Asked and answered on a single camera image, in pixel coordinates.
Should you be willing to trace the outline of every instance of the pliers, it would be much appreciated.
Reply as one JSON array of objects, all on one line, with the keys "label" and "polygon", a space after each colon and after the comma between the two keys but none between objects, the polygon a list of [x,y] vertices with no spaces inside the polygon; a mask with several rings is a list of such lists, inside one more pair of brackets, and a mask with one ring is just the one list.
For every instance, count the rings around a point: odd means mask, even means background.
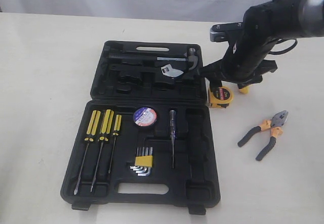
[{"label": "pliers", "polygon": [[271,120],[264,120],[262,122],[262,124],[260,124],[259,126],[254,127],[253,129],[251,129],[244,137],[243,139],[241,139],[237,145],[239,147],[242,147],[243,145],[245,145],[251,138],[253,135],[255,135],[256,133],[260,132],[260,131],[265,131],[267,129],[271,129],[271,137],[270,137],[270,141],[269,144],[266,145],[263,150],[260,151],[260,153],[257,155],[257,157],[255,158],[255,160],[257,161],[261,161],[266,154],[269,153],[269,151],[271,151],[271,149],[274,147],[277,137],[279,135],[282,135],[282,125],[285,124],[286,120],[288,117],[288,111],[284,110],[281,111],[279,113],[277,113],[276,115],[273,116],[273,118]]}]

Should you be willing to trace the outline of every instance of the black plastic case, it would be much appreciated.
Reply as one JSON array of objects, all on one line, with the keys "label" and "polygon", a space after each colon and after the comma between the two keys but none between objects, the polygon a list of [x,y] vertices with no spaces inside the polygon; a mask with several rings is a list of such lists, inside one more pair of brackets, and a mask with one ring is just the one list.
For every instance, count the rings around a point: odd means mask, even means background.
[{"label": "black plastic case", "polygon": [[[168,51],[141,51],[138,47],[167,48]],[[198,65],[188,71],[189,64],[180,61],[143,61],[141,59],[110,59],[109,53],[152,55],[185,58],[195,48]],[[131,66],[116,71],[114,65]],[[161,76],[161,66],[187,70],[178,78]],[[197,76],[202,67],[201,49],[192,44],[160,44],[108,41],[105,43],[91,88],[88,102],[77,133],[61,188],[62,198],[72,209],[88,210],[91,204],[147,203],[188,207],[190,214],[204,215],[206,207],[220,201],[218,175],[209,109],[205,106],[205,80]],[[143,72],[143,67],[157,68],[156,73]],[[143,106],[153,108],[157,122],[142,129],[133,122],[134,112]],[[108,165],[112,143],[104,144],[94,192],[90,186],[100,143],[90,144],[82,172],[79,193],[73,194],[86,148],[85,132],[93,110],[112,109],[122,115],[120,136],[116,138],[111,174]],[[175,169],[171,168],[169,111],[177,112]],[[139,177],[129,169],[134,164],[138,146],[153,147],[153,168],[147,177]],[[120,183],[161,183],[168,186],[164,195],[121,194]]]}]

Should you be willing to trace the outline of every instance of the screwdriver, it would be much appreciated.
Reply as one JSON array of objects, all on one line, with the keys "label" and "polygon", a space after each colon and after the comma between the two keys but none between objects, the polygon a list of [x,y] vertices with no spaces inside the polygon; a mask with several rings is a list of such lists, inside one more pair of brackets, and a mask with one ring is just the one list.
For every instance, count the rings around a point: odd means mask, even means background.
[{"label": "screwdriver", "polygon": [[169,131],[170,131],[170,138],[172,144],[172,169],[174,169],[174,143],[176,140],[176,111],[175,110],[170,110]]},{"label": "screwdriver", "polygon": [[111,171],[111,165],[112,165],[112,157],[113,157],[113,152],[115,150],[115,145],[116,145],[116,138],[119,135],[119,131],[120,131],[120,125],[122,123],[122,116],[121,115],[117,115],[116,119],[115,119],[115,124],[113,126],[113,132],[112,132],[112,136],[113,136],[113,145],[112,145],[112,150],[111,150],[111,156],[110,156],[110,163],[109,163],[109,170],[108,170],[108,174],[110,174]]},{"label": "screwdriver", "polygon": [[105,111],[105,114],[104,114],[104,117],[103,117],[103,120],[102,120],[100,134],[99,134],[99,141],[101,142],[101,145],[100,145],[100,150],[99,150],[99,154],[98,154],[98,158],[97,158],[96,170],[95,170],[95,173],[94,173],[94,176],[93,176],[93,179],[92,179],[90,192],[92,192],[92,189],[93,189],[93,187],[95,185],[95,182],[96,182],[97,171],[98,171],[98,166],[99,166],[99,161],[100,161],[100,157],[101,157],[103,144],[104,144],[104,142],[108,142],[108,137],[109,137],[109,134],[110,134],[113,114],[114,114],[114,112],[112,110],[107,109]]},{"label": "screwdriver", "polygon": [[87,146],[86,146],[85,153],[83,155],[81,167],[80,167],[80,170],[79,170],[79,175],[78,175],[76,186],[75,186],[75,189],[74,189],[74,192],[73,192],[74,195],[76,195],[78,190],[79,190],[82,170],[83,170],[83,166],[85,164],[85,159],[86,159],[87,151],[88,151],[88,148],[89,148],[89,144],[91,142],[95,141],[95,136],[96,136],[96,132],[97,132],[97,127],[98,127],[100,115],[101,115],[101,112],[97,111],[97,110],[94,110],[92,112],[92,114],[91,114],[90,122],[89,122],[89,125],[88,125],[88,128],[87,128],[87,135],[85,137],[85,142],[87,142]]}]

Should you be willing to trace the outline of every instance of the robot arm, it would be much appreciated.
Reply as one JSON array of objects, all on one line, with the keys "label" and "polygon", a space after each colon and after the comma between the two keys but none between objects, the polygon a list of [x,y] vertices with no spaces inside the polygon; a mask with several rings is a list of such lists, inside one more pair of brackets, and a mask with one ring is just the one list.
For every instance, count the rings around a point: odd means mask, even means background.
[{"label": "robot arm", "polygon": [[[324,0],[272,0],[250,7],[243,22],[219,24],[211,28],[212,42],[228,41],[224,57],[199,70],[210,81],[211,90],[222,81],[236,83],[239,89],[262,82],[262,75],[277,65],[265,60],[268,54],[283,54],[297,45],[298,38],[324,36]],[[287,40],[295,43],[282,52],[272,48]]]}]

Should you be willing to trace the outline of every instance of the tape measure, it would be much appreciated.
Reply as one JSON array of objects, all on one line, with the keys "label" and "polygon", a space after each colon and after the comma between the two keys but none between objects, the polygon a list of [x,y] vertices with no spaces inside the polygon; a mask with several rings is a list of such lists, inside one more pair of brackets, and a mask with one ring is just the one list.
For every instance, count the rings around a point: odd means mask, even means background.
[{"label": "tape measure", "polygon": [[225,86],[216,88],[213,92],[208,89],[208,103],[209,107],[213,108],[227,108],[233,100],[231,90]]}]

